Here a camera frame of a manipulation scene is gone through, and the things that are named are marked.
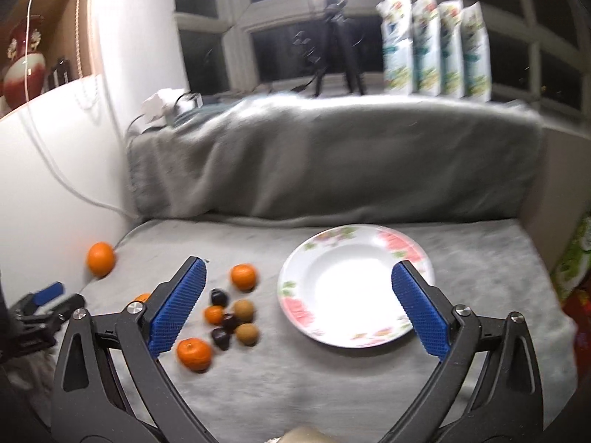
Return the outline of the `dark plum front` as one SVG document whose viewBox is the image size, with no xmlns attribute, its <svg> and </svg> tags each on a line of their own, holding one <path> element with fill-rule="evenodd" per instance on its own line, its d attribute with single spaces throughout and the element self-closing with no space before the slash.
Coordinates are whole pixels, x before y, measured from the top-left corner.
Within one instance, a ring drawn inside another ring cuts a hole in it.
<svg viewBox="0 0 591 443">
<path fill-rule="evenodd" d="M 222 327 L 216 327 L 211 330 L 211 340 L 219 350 L 228 351 L 231 342 L 231 334 Z"/>
</svg>

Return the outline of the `brown longan fruit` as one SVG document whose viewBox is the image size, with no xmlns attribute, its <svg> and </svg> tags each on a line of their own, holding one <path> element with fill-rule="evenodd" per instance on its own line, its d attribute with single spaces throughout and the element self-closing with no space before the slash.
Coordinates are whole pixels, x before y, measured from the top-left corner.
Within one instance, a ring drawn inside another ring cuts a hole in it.
<svg viewBox="0 0 591 443">
<path fill-rule="evenodd" d="M 259 329 L 255 324 L 243 323 L 235 329 L 235 337 L 244 346 L 255 346 L 259 341 Z"/>
</svg>

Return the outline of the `dark plum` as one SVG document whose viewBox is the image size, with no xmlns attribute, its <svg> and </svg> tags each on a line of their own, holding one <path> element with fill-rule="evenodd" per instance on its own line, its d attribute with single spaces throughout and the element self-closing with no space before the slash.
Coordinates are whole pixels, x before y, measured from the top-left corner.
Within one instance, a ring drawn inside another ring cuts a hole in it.
<svg viewBox="0 0 591 443">
<path fill-rule="evenodd" d="M 221 327 L 226 333 L 235 333 L 235 330 L 240 324 L 242 324 L 242 322 L 239 321 L 235 314 L 224 313 L 224 315 L 222 315 Z"/>
<path fill-rule="evenodd" d="M 216 327 L 211 330 L 211 340 L 219 350 L 228 351 L 231 342 L 231 334 L 222 327 Z"/>
<path fill-rule="evenodd" d="M 211 290 L 211 305 L 212 306 L 219 306 L 221 308 L 228 307 L 229 297 L 228 294 L 218 288 L 213 288 Z"/>
</svg>

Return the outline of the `small orange kumquat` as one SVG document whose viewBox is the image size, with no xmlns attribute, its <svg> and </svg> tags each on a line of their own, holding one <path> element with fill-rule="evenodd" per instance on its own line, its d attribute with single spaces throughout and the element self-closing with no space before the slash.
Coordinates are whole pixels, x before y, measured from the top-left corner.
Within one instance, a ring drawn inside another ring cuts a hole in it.
<svg viewBox="0 0 591 443">
<path fill-rule="evenodd" d="M 211 305 L 204 309 L 204 320 L 211 326 L 221 326 L 224 318 L 224 308 Z"/>
</svg>

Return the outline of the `orange mandarin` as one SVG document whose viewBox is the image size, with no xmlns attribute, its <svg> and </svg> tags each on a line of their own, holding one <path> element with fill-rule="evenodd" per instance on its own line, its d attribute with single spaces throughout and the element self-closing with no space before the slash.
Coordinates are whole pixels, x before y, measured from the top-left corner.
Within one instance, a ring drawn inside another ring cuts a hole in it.
<svg viewBox="0 0 591 443">
<path fill-rule="evenodd" d="M 256 268 L 250 264 L 238 264 L 231 268 L 229 279 L 233 286 L 239 291 L 250 292 L 256 288 L 259 277 Z"/>
<path fill-rule="evenodd" d="M 188 338 L 177 344 L 176 356 L 179 362 L 188 370 L 205 372 L 211 367 L 213 350 L 204 340 Z"/>
</svg>

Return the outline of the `green snack package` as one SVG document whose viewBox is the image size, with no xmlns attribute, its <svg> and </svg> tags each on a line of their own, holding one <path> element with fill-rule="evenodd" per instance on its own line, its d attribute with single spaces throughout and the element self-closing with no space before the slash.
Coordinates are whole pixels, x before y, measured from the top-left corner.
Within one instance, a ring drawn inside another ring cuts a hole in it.
<svg viewBox="0 0 591 443">
<path fill-rule="evenodd" d="M 590 271 L 590 212 L 580 219 L 569 243 L 550 273 L 561 303 L 583 282 Z"/>
</svg>

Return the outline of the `black tripod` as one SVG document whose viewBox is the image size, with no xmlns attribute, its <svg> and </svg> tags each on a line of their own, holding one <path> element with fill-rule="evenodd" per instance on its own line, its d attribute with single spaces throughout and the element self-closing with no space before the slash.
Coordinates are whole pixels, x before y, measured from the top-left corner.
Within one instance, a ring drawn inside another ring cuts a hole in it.
<svg viewBox="0 0 591 443">
<path fill-rule="evenodd" d="M 293 44 L 301 50 L 305 62 L 314 68 L 314 76 L 308 83 L 290 89 L 291 92 L 301 93 L 311 84 L 315 84 L 314 96 L 320 96 L 329 68 L 339 67 L 345 73 L 349 94 L 366 94 L 366 85 L 356 56 L 356 43 L 353 43 L 349 21 L 344 14 L 346 3 L 346 0 L 325 0 L 320 45 L 312 43 L 311 37 L 304 31 L 298 31 L 294 35 Z"/>
</svg>

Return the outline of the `brown kiwi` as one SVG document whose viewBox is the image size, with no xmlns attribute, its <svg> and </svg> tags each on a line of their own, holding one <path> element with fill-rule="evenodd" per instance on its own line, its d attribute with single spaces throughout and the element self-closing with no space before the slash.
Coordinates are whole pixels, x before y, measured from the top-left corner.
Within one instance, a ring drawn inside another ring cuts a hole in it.
<svg viewBox="0 0 591 443">
<path fill-rule="evenodd" d="M 252 323 L 256 315 L 256 307 L 247 299 L 236 300 L 232 305 L 232 313 L 242 323 Z"/>
</svg>

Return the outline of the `red white vase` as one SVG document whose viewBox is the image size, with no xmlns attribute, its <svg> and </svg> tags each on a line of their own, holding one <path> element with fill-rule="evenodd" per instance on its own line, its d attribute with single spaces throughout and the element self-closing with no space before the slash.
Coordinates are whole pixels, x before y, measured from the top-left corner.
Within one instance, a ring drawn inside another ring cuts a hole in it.
<svg viewBox="0 0 591 443">
<path fill-rule="evenodd" d="M 46 62 L 38 47 L 43 17 L 23 18 L 10 32 L 7 58 L 10 62 L 3 78 L 3 96 L 10 110 L 38 97 L 43 89 Z"/>
</svg>

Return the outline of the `large orange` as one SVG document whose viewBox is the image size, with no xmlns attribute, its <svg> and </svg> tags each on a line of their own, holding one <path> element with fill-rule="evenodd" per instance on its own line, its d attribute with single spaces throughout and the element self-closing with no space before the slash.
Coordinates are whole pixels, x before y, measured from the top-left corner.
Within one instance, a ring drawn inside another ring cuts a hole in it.
<svg viewBox="0 0 591 443">
<path fill-rule="evenodd" d="M 106 242 L 93 244 L 86 255 L 86 266 L 96 278 L 107 276 L 116 264 L 116 255 L 113 247 Z"/>
</svg>

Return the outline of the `white floral pouch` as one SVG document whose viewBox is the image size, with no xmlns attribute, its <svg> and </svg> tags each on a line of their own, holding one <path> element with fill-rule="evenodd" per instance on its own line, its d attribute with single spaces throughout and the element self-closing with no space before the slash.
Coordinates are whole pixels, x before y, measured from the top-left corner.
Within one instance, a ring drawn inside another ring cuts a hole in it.
<svg viewBox="0 0 591 443">
<path fill-rule="evenodd" d="M 491 99 L 492 75 L 489 35 L 479 2 L 462 12 L 465 96 L 478 102 Z"/>
<path fill-rule="evenodd" d="M 377 5 L 382 17 L 385 90 L 397 95 L 413 91 L 411 38 L 412 0 L 384 0 Z"/>
<path fill-rule="evenodd" d="M 461 23 L 462 0 L 448 0 L 439 4 L 441 41 L 441 93 L 452 98 L 463 98 L 464 58 Z"/>
<path fill-rule="evenodd" d="M 440 12 L 437 0 L 417 0 L 412 8 L 414 91 L 441 92 Z"/>
</svg>

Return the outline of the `grey fleece blanket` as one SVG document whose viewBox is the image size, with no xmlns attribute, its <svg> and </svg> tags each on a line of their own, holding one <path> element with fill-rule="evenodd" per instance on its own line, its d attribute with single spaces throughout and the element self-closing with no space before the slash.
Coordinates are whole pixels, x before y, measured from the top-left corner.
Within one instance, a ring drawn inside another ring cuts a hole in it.
<svg viewBox="0 0 591 443">
<path fill-rule="evenodd" d="M 158 360 L 211 442 L 385 442 L 439 363 L 414 328 L 393 342 L 346 349 L 311 339 L 277 298 L 280 269 L 311 236 L 354 224 L 411 237 L 435 283 L 477 315 L 521 313 L 533 341 L 544 429 L 532 442 L 586 442 L 589 396 L 576 382 L 573 328 L 517 218 L 545 148 L 538 113 L 492 103 L 389 96 L 249 98 L 204 109 L 132 137 L 132 195 L 142 224 L 123 243 L 113 279 L 82 294 L 92 315 L 118 313 L 169 281 L 191 256 L 206 283 L 172 348 Z M 256 288 L 232 285 L 256 268 Z M 211 290 L 256 307 L 255 346 L 211 340 Z M 177 344 L 207 342 L 211 367 L 193 372 Z M 57 442 L 9 380 L 1 438 Z"/>
</svg>

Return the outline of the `white power strip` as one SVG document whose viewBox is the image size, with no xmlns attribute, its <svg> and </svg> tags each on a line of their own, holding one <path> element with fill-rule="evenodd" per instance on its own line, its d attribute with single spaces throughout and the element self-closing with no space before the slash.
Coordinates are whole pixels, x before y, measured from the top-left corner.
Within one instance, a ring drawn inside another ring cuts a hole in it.
<svg viewBox="0 0 591 443">
<path fill-rule="evenodd" d="M 162 88 L 143 101 L 141 111 L 146 124 L 172 125 L 178 116 L 203 105 L 200 93 L 182 88 Z"/>
</svg>

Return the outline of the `orange mandarin front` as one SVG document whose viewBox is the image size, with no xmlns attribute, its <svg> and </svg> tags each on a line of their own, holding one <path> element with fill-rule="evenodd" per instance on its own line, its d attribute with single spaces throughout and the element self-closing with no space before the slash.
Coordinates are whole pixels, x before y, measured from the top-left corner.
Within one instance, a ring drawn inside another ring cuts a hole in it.
<svg viewBox="0 0 591 443">
<path fill-rule="evenodd" d="M 213 350 L 204 340 L 188 338 L 177 344 L 176 356 L 179 362 L 188 370 L 205 372 L 211 367 Z"/>
</svg>

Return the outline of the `floral white plate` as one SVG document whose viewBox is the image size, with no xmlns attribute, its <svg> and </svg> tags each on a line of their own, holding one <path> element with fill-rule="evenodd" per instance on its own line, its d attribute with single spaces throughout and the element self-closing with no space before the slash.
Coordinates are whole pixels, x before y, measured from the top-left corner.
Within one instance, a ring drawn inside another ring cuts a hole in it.
<svg viewBox="0 0 591 443">
<path fill-rule="evenodd" d="M 393 342 L 413 329 L 391 284 L 402 260 L 435 283 L 428 254 L 404 233 L 367 224 L 325 230 L 283 262 L 280 308 L 295 328 L 329 346 L 362 349 Z"/>
</svg>

